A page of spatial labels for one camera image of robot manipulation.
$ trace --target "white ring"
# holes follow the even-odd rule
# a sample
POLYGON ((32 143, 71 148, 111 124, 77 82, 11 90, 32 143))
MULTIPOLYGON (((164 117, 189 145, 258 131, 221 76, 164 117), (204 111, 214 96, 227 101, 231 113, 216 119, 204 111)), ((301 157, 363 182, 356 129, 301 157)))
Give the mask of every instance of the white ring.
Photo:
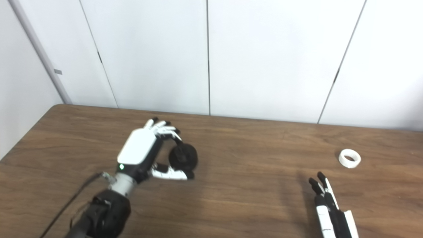
POLYGON ((351 149, 343 149, 341 151, 341 153, 339 154, 339 162, 343 166, 345 166, 345 167, 347 167, 349 169, 352 169, 352 168, 357 167, 358 164, 360 164, 360 162, 361 162, 361 156, 356 151, 354 151, 354 150, 351 150, 351 149), (348 157, 352 158, 354 161, 351 161, 351 160, 345 158, 345 156, 348 156, 348 157))

